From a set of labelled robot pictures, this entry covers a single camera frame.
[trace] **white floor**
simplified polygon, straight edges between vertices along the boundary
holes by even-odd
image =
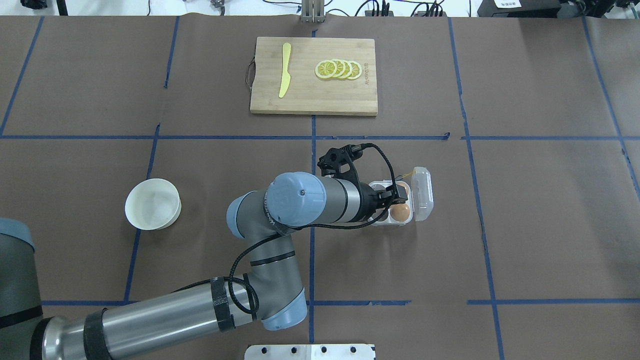
[[[225,15],[283,15],[298,13],[295,4],[269,4],[262,0],[226,0]],[[0,1],[0,15],[57,15],[56,0],[47,0],[49,7],[43,10],[32,10],[23,7],[20,0]],[[472,16],[477,16],[477,7],[482,0],[471,0]],[[184,15],[185,13],[203,13],[207,15],[219,15],[218,9],[211,6],[210,0],[67,0],[69,15],[146,15],[148,6],[151,7],[151,15]],[[362,4],[360,0],[333,0],[327,7],[330,9],[344,10],[353,15]],[[368,3],[365,9],[371,9],[372,3]],[[442,7],[448,16],[469,16],[468,0],[446,0]],[[409,16],[415,8],[413,3],[404,3],[392,0],[390,9],[395,16]],[[614,8],[607,14],[612,19],[633,19],[629,9]]]

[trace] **knife blade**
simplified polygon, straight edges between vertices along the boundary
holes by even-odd
[[[283,98],[289,89],[291,75],[289,75],[289,58],[291,57],[291,44],[286,42],[282,44],[282,79],[280,80],[279,98]]]

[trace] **white bowl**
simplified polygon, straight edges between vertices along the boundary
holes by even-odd
[[[168,227],[178,219],[181,209],[178,189],[164,179],[149,179],[137,184],[124,204],[127,220],[140,230]]]

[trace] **white metal plate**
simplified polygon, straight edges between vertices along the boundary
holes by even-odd
[[[375,348],[371,344],[252,345],[244,352],[244,360],[375,360]]]

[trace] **robotic arm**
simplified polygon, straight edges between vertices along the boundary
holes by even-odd
[[[373,190],[361,183],[353,162],[375,148],[389,166],[392,185]],[[228,277],[198,282],[171,294],[74,321],[56,316],[42,320],[33,249],[28,229],[0,229],[0,357],[30,360],[125,359],[214,332],[225,332],[260,319],[267,330],[297,325],[307,315],[305,289],[291,234],[317,226],[361,228],[379,220],[407,194],[377,145],[364,143],[330,149],[320,157],[322,177],[284,173],[266,190],[249,192],[227,210],[227,225],[248,248]],[[370,219],[378,209],[385,209]],[[354,226],[334,223],[364,222]],[[249,255],[252,271],[234,277]],[[10,264],[27,268],[10,268]]]

